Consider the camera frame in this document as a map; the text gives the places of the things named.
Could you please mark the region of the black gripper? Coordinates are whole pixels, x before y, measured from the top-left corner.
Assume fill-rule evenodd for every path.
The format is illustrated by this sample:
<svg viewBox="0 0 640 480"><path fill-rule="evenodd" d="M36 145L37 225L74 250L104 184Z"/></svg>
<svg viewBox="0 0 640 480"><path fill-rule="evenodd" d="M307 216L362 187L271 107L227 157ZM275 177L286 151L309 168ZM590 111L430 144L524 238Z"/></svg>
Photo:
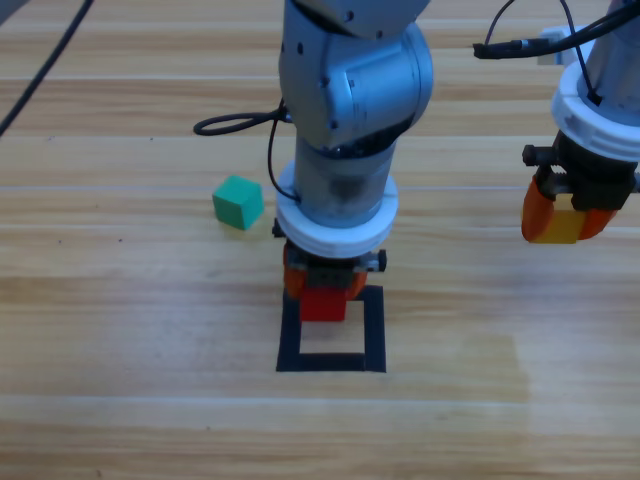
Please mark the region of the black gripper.
<svg viewBox="0 0 640 480"><path fill-rule="evenodd" d="M302 250L284 233L277 219L272 235L285 240L283 247L283 282L287 295L298 300L305 289L341 289L347 299L358 297L367 283L369 273L384 272L387 252L381 249L347 259L324 258Z"/></svg>
<svg viewBox="0 0 640 480"><path fill-rule="evenodd" d="M636 162L593 153L562 132L550 147L525 146L522 158L525 165L537 168L521 213L521 233L529 243L552 243L554 200L560 194L570 194L573 208L584 211L582 241L601 233L628 197L639 191Z"/></svg>

